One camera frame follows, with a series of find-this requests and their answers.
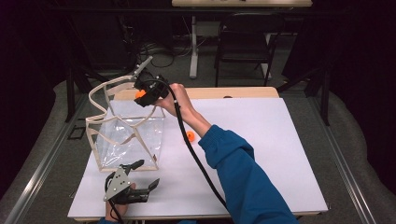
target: chair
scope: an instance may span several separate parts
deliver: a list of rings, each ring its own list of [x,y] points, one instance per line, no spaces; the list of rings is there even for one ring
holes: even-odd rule
[[[215,58],[216,84],[219,84],[219,64],[224,63],[267,63],[266,73],[262,71],[264,85],[267,85],[276,40],[283,31],[282,16],[268,13],[234,13],[227,16],[219,26],[219,43]]]

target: orange object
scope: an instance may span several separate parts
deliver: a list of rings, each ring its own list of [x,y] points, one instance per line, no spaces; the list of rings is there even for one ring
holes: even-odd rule
[[[189,138],[189,141],[192,142],[195,139],[195,134],[192,131],[187,131],[187,137]]]
[[[137,91],[134,98],[140,98],[146,94],[145,90]]]

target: table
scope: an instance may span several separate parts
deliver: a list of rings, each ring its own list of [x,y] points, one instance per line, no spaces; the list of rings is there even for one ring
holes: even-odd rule
[[[172,0],[172,6],[174,7],[311,7],[311,5],[311,0]],[[198,48],[196,25],[195,16],[192,16],[190,78],[197,78]],[[263,63],[262,71],[264,74],[267,68],[268,65]]]
[[[314,215],[328,210],[288,109],[283,99],[278,97],[276,89],[196,88],[187,91],[194,106],[208,120],[237,132],[256,148],[256,162],[268,174],[294,215]],[[115,100],[130,100],[131,96],[134,96],[134,91],[123,91],[116,95]],[[233,98],[220,99],[224,96]],[[227,116],[224,116],[224,108],[227,108]],[[161,179],[160,184],[150,193],[147,203],[131,204],[126,218],[228,217],[228,212],[214,196],[184,145],[176,118],[166,114],[164,127],[160,170],[129,174],[138,188],[146,188],[156,178]],[[192,146],[220,195],[224,197],[216,171],[206,164],[198,140],[192,142]],[[98,171],[91,154],[69,217],[85,221],[104,215],[103,183],[107,176],[108,173]]]

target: blue jacket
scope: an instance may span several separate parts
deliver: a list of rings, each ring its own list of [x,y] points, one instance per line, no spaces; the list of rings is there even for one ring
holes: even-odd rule
[[[218,172],[227,209],[235,223],[298,223],[264,170],[253,147],[232,131],[213,125],[198,143]]]

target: human hand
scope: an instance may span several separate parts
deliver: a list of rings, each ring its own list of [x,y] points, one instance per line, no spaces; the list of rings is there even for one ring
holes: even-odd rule
[[[130,186],[131,189],[136,189],[136,183],[131,184]],[[128,211],[129,204],[115,204],[115,207],[117,211],[119,212],[120,216],[124,216],[126,212]],[[110,202],[106,202],[106,216],[105,220],[107,221],[112,221],[112,222],[118,222],[116,220],[117,214],[116,212],[112,209]]]
[[[169,85],[172,89],[180,108],[180,114],[184,122],[189,124],[201,137],[209,130],[211,124],[193,107],[190,97],[182,84]],[[171,115],[176,116],[175,99],[172,94],[168,94],[164,99],[159,99],[154,105],[167,110]]]

